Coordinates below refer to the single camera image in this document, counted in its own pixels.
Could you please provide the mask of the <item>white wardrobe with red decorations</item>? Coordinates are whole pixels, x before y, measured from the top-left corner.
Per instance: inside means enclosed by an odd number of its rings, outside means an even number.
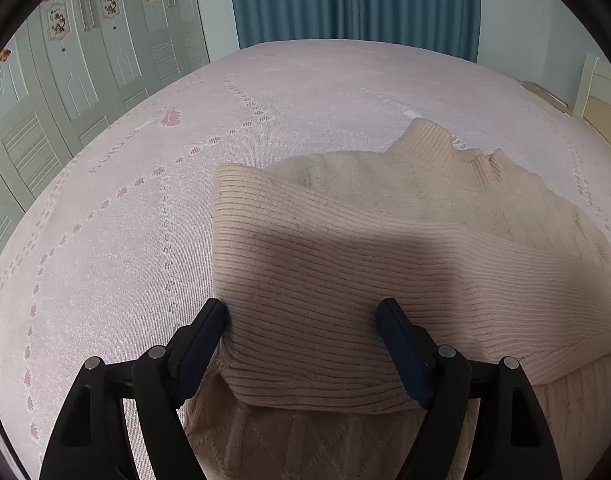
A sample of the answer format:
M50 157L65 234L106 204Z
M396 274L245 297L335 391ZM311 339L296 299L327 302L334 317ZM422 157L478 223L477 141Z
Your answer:
M198 0L42 0L0 52L0 254L84 146L208 62Z

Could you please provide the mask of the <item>cream wooden headboard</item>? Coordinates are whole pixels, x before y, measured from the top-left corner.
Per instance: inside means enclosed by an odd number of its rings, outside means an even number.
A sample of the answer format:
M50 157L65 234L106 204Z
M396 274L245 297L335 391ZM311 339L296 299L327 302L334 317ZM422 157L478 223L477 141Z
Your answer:
M611 146L611 65L603 58L586 55L573 114Z

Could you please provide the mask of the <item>blue curtain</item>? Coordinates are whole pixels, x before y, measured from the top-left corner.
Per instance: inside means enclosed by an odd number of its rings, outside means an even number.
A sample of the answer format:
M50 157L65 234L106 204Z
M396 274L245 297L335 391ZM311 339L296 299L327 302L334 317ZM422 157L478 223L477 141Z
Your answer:
M240 47L353 39L404 44L473 62L481 0L232 0Z

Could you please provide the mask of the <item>pink patterned bed sheet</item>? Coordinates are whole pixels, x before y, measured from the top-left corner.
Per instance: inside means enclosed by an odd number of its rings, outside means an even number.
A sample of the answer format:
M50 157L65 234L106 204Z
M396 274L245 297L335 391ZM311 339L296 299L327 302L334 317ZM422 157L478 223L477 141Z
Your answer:
M518 82L428 50L270 42L176 81L100 133L47 185L0 256L0 419L31 478L83 361L139 356L213 292L211 188L222 162L382 151L412 119L456 148L502 150L611 245L611 147Z

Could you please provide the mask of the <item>beige knitted sweater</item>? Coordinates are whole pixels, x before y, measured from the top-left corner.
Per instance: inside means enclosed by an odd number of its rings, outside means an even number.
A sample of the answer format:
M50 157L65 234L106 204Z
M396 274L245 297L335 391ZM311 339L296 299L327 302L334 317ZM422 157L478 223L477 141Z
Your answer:
M385 298L464 356L514 356L563 476L611 441L611 247L504 153L416 119L382 153L218 166L230 325L187 437L211 479L391 479L423 420L376 330Z

